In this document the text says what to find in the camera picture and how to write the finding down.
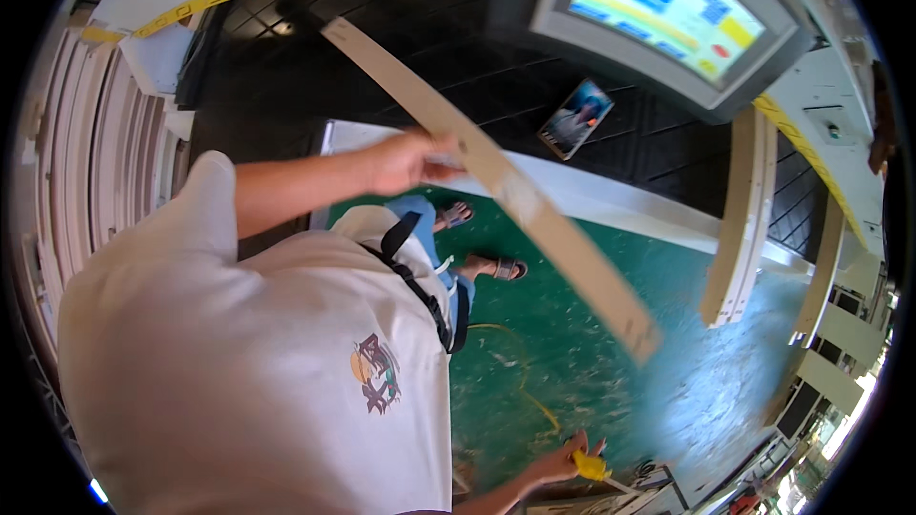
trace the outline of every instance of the wooden frame piece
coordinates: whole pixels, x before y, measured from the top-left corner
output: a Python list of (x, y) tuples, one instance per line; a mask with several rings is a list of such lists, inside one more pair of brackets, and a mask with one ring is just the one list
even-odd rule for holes
[(644, 363), (661, 334), (629, 284), (601, 250), (554, 207), (475, 123), (388, 51), (348, 21), (331, 21), (322, 34), (369, 74), (433, 137), (454, 135), (462, 166), (543, 251), (612, 334)]
[(836, 264), (840, 260), (840, 249), (843, 246), (843, 230), (846, 226), (846, 217), (840, 204), (827, 196), (827, 213), (823, 220), (823, 233), (821, 233), (821, 246), (817, 250), (817, 263), (814, 265), (814, 276), (804, 296), (798, 318), (789, 338), (789, 344), (797, 340), (803, 341), (806, 349), (814, 342), (814, 334), (821, 323), (823, 311), (827, 306), (827, 298), (833, 289), (833, 277), (836, 274)]
[(754, 288), (776, 185), (776, 126), (753, 107), (732, 122), (726, 211), (700, 301), (706, 326), (738, 322)]

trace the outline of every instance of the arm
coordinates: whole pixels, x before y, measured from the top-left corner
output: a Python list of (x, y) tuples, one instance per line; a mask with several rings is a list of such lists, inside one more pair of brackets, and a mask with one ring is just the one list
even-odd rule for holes
[(363, 194), (396, 195), (421, 182), (449, 179), (461, 172), (426, 160), (453, 145), (411, 130), (348, 154), (235, 166), (238, 237)]
[(598, 455), (604, 451), (604, 440), (600, 440), (591, 452), (588, 452), (588, 440), (585, 432), (579, 430), (563, 447), (548, 453), (528, 466), (515, 479), (480, 497), (468, 499), (455, 506), (455, 515), (504, 515), (532, 493), (538, 487), (557, 481), (572, 479), (579, 474), (572, 454), (580, 449), (589, 455)]

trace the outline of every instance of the person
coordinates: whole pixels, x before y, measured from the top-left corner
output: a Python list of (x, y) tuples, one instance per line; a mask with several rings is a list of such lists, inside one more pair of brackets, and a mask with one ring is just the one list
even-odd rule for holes
[(547, 132), (557, 141), (559, 149), (570, 152), (601, 115), (602, 104), (595, 96), (585, 99), (579, 109), (561, 108), (553, 114)]
[[(210, 152), (173, 200), (88, 259), (63, 295), (59, 372), (117, 512), (452, 510), (449, 288), (517, 279), (523, 265), (469, 257), (443, 278), (431, 232), (472, 212), (437, 216), (416, 197), (236, 255), (239, 237), (307, 212), (459, 175), (429, 160), (455, 147), (411, 131), (290, 162), (233, 166)], [(574, 477), (574, 450), (603, 448), (579, 432), (454, 512), (505, 513)]]

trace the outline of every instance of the white drawstring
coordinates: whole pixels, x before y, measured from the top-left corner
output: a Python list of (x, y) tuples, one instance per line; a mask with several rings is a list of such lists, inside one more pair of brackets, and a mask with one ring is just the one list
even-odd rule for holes
[(449, 257), (445, 259), (445, 262), (439, 265), (439, 268), (436, 269), (436, 274), (441, 274), (445, 269), (448, 269), (449, 265), (451, 265), (454, 260), (455, 256), (449, 255)]

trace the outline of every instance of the yellow tool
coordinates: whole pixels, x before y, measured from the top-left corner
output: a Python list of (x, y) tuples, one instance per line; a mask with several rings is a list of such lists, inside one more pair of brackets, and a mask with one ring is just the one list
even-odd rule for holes
[(586, 479), (604, 481), (605, 477), (610, 477), (613, 473), (611, 469), (607, 469), (607, 462), (603, 457), (586, 455), (580, 449), (575, 450), (572, 454), (572, 461), (579, 468), (579, 475)]

